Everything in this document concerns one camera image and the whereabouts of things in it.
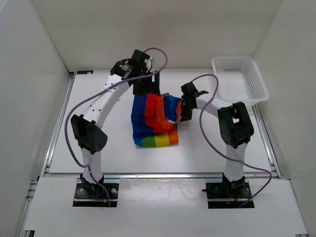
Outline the rainbow striped shorts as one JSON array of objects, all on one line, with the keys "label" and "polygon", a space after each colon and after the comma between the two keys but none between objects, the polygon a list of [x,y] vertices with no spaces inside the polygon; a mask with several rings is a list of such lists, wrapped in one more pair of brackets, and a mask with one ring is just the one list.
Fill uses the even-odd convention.
[{"label": "rainbow striped shorts", "polygon": [[169,93],[135,95],[131,112],[134,143],[144,148],[177,144],[181,102]]}]

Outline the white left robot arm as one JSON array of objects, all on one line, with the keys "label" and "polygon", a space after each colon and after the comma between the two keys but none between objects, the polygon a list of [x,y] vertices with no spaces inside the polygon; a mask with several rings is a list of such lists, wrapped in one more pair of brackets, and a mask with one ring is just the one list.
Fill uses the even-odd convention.
[{"label": "white left robot arm", "polygon": [[66,122],[71,124],[83,156],[83,163],[79,164],[84,169],[80,180],[84,190],[93,198],[106,191],[101,170],[101,151],[108,139],[102,131],[105,119],[131,85],[137,85],[143,79],[146,82],[152,80],[157,73],[152,72],[151,67],[152,58],[148,55],[116,62],[102,91],[86,99],[86,102],[91,102],[89,107],[79,116],[73,112],[67,116]]}]

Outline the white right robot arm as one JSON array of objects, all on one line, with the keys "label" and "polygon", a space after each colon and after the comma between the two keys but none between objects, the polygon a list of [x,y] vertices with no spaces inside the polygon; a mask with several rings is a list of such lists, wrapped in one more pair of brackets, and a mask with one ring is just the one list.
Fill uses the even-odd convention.
[{"label": "white right robot arm", "polygon": [[227,197],[234,197],[245,183],[244,156],[254,127],[243,102],[230,103],[209,95],[182,96],[181,121],[192,119],[192,110],[199,109],[215,116],[220,136],[226,144],[225,169],[221,189]]}]

